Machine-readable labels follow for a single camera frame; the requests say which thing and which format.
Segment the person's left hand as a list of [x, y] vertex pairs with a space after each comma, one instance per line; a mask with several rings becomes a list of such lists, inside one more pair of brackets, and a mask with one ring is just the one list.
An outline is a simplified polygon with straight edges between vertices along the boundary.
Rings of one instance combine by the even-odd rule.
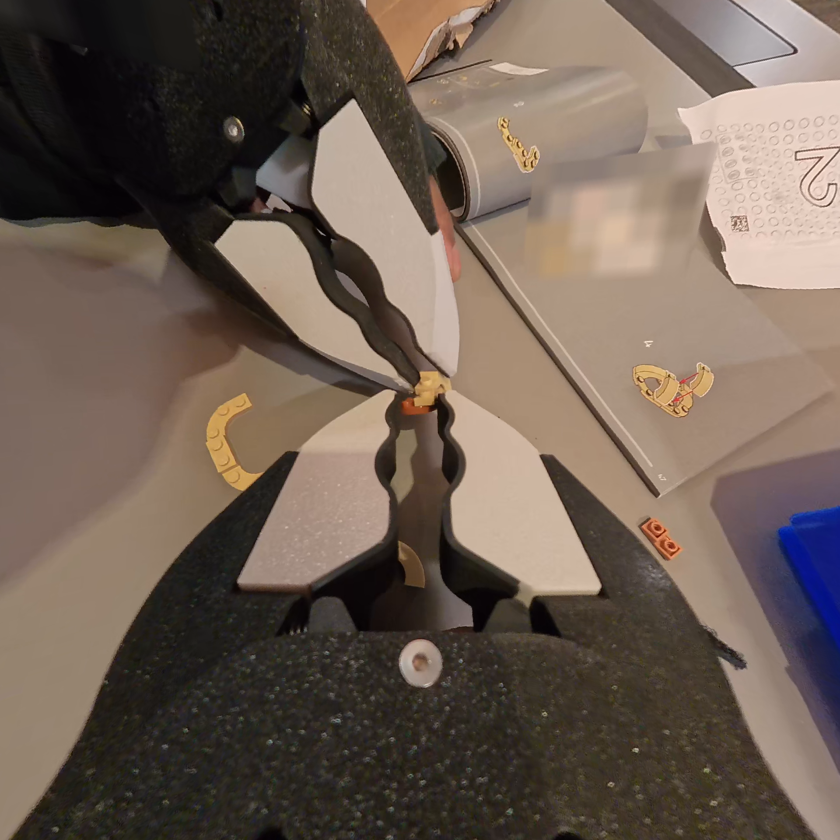
[[432, 196], [437, 224], [444, 237], [449, 274], [452, 281], [457, 282], [461, 278], [462, 264], [458, 250], [454, 219], [448, 209], [440, 191], [438, 181], [434, 175], [429, 177], [429, 190]]

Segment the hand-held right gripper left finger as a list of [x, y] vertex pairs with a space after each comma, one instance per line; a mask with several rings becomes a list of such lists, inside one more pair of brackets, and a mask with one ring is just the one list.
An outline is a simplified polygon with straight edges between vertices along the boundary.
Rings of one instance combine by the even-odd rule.
[[396, 543], [400, 396], [382, 391], [301, 446], [238, 577], [250, 592], [314, 593]]

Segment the grey instruction booklet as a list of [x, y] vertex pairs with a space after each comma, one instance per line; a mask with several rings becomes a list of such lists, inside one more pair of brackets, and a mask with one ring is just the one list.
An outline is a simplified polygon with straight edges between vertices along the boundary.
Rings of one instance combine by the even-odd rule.
[[409, 89], [460, 233], [657, 497], [832, 390], [707, 257], [711, 152], [643, 151], [625, 71], [485, 62]]

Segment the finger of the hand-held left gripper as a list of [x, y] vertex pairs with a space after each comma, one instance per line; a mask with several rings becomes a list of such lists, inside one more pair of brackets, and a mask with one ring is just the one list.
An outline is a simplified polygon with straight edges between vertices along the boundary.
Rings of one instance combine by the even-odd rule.
[[238, 218], [215, 247], [311, 350], [387, 387], [415, 385], [415, 366], [341, 281], [306, 218]]
[[371, 259], [385, 298], [406, 318], [418, 349], [454, 375], [459, 315], [444, 237], [427, 231], [356, 102], [318, 132], [312, 201], [332, 231]]

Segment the white printed paper sheet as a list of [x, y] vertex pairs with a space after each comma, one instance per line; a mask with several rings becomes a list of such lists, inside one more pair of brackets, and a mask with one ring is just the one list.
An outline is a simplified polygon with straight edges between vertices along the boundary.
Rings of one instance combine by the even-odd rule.
[[692, 142], [713, 142], [707, 194], [738, 285], [839, 285], [839, 81], [732, 91], [678, 110]]

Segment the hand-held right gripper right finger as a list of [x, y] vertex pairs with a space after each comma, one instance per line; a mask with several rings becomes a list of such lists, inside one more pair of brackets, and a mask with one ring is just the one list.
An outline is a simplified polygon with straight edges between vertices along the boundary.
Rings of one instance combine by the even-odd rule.
[[445, 579], [462, 597], [497, 592], [598, 595], [602, 583], [538, 450], [467, 397], [440, 399], [450, 488], [444, 535], [455, 554]]

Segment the orange plate brick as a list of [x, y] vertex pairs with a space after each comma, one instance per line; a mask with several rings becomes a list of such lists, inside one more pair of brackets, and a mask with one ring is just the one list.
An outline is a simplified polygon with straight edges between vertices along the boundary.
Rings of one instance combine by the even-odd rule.
[[674, 540], [660, 520], [648, 518], [640, 524], [639, 528], [662, 559], [673, 560], [682, 552], [682, 546]]

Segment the brown cardboard piece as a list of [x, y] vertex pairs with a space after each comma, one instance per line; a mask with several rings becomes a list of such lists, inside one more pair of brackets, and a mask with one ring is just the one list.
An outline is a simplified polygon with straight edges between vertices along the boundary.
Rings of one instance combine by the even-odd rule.
[[433, 60], [462, 47], [496, 1], [363, 1], [406, 81]]

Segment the large tan arch brick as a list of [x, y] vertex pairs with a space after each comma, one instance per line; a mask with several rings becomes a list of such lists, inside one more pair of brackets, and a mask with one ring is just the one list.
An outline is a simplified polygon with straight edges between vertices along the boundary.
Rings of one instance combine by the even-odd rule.
[[206, 447], [217, 473], [231, 487], [240, 491], [250, 487], [263, 473], [249, 472], [242, 467], [228, 442], [227, 429], [236, 416], [248, 411], [252, 406], [246, 393], [237, 395], [219, 406], [210, 416], [206, 426]]

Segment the blue plastic bin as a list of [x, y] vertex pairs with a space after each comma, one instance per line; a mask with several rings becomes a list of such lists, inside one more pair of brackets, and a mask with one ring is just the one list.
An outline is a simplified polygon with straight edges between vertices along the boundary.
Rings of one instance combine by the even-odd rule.
[[839, 648], [839, 507], [796, 513], [777, 533], [794, 576]]

